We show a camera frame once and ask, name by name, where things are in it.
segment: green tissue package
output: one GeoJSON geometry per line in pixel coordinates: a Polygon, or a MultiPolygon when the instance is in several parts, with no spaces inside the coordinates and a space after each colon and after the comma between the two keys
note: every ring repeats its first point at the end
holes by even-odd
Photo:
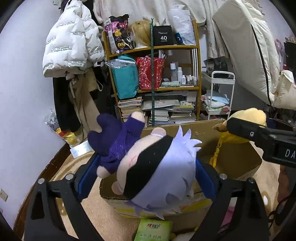
{"type": "Polygon", "coordinates": [[[142,218],[134,241],[168,241],[171,221],[142,218]]]}

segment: black bag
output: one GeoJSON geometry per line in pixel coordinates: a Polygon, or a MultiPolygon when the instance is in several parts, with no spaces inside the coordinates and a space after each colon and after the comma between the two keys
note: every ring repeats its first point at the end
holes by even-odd
{"type": "MultiPolygon", "coordinates": [[[[222,57],[218,58],[210,58],[207,60],[204,60],[205,66],[207,68],[207,72],[209,76],[212,76],[213,71],[227,71],[227,63],[226,60],[222,57]]],[[[214,78],[219,78],[219,79],[233,79],[233,75],[228,75],[228,74],[215,74],[214,78]]]]}

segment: electrical outlet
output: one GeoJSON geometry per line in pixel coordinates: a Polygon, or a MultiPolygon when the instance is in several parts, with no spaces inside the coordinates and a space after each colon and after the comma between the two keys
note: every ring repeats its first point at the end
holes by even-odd
{"type": "Polygon", "coordinates": [[[0,198],[2,198],[5,202],[8,198],[8,195],[2,189],[0,191],[0,198]]]}

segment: metal screw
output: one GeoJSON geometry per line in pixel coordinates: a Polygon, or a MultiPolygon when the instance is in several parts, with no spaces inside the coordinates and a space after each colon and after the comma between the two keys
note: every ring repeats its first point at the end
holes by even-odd
{"type": "Polygon", "coordinates": [[[255,179],[254,179],[254,178],[252,178],[252,177],[251,177],[251,178],[249,178],[248,180],[249,180],[249,182],[250,182],[250,183],[255,183],[255,179]]]}
{"type": "Polygon", "coordinates": [[[223,180],[227,179],[227,175],[225,173],[221,173],[219,177],[223,180]]]}
{"type": "Polygon", "coordinates": [[[66,176],[66,179],[71,180],[73,177],[74,177],[74,175],[72,173],[70,173],[66,176]]]}
{"type": "Polygon", "coordinates": [[[42,183],[44,183],[44,181],[45,181],[44,178],[40,178],[40,179],[38,180],[38,183],[39,183],[39,184],[42,184],[42,183]]]}

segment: red patterned bag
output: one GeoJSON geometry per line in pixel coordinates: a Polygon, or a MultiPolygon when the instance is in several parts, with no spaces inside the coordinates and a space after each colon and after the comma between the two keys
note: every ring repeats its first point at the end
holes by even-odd
{"type": "MultiPolygon", "coordinates": [[[[141,90],[151,90],[151,58],[136,58],[139,73],[139,86],[141,90]]],[[[154,89],[160,87],[165,59],[154,58],[154,89]]]]}

